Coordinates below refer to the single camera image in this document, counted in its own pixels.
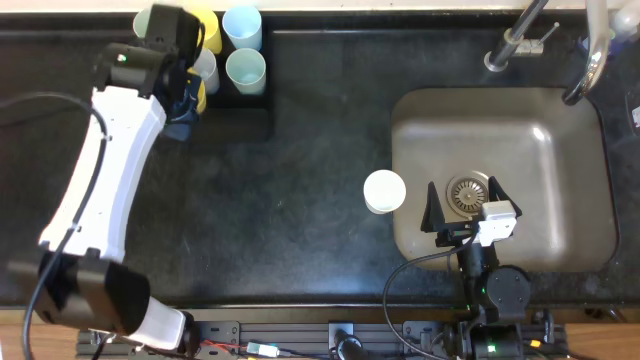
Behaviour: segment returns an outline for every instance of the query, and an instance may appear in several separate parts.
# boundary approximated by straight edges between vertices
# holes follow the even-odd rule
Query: countertop
[[[584,15],[560,19],[541,58],[485,69],[515,14],[267,14],[275,134],[266,143],[192,146],[160,141],[147,160],[129,217],[125,264],[152,293],[179,306],[375,305],[405,259],[392,215],[367,210],[362,184],[391,168],[391,110],[425,87],[565,87],[584,67],[575,40]],[[0,98],[34,90],[89,99],[91,68],[110,42],[133,39],[132,14],[0,18]],[[619,245],[592,273],[532,273],[534,306],[640,303],[640,46],[625,49],[589,96],[602,117]],[[35,249],[66,189],[86,116],[43,101],[2,111],[0,264]],[[457,274],[408,269],[397,304],[464,303]],[[0,270],[0,304],[26,302]]]

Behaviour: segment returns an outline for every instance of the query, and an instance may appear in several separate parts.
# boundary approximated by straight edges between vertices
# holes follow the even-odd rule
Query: sink basin
[[[407,198],[394,212],[394,234],[407,259],[446,250],[420,231],[427,184],[435,183],[446,220],[461,221],[488,198],[487,176],[523,212],[513,237],[496,244],[502,264],[587,271],[611,259],[618,239],[600,120],[586,100],[564,105],[562,91],[423,89],[398,102],[393,170]]]

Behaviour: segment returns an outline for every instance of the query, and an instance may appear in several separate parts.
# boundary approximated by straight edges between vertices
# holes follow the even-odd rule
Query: wooden surface
[[[20,325],[0,325],[3,360],[23,359]],[[567,325],[572,351],[600,360],[640,359],[640,324]],[[75,357],[77,331],[62,326],[33,325],[31,344],[37,360]]]

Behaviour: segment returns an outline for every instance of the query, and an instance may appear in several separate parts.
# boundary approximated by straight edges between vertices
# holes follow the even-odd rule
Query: chrome faucet
[[[504,32],[496,49],[488,52],[484,58],[484,63],[489,70],[499,72],[507,67],[509,58],[525,41],[524,33],[547,2],[548,0],[533,0],[520,15],[513,28]],[[575,105],[598,82],[609,54],[609,15],[606,0],[585,0],[585,5],[589,22],[589,55],[584,74],[576,81],[575,85],[569,86],[562,94],[562,101],[567,105]],[[537,46],[540,47],[537,53],[542,52],[542,42],[537,42]]]

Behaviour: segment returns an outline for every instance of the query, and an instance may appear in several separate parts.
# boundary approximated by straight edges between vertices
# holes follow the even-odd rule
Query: drain strainer
[[[471,171],[451,179],[447,186],[447,200],[460,216],[476,215],[487,201],[486,175]]]

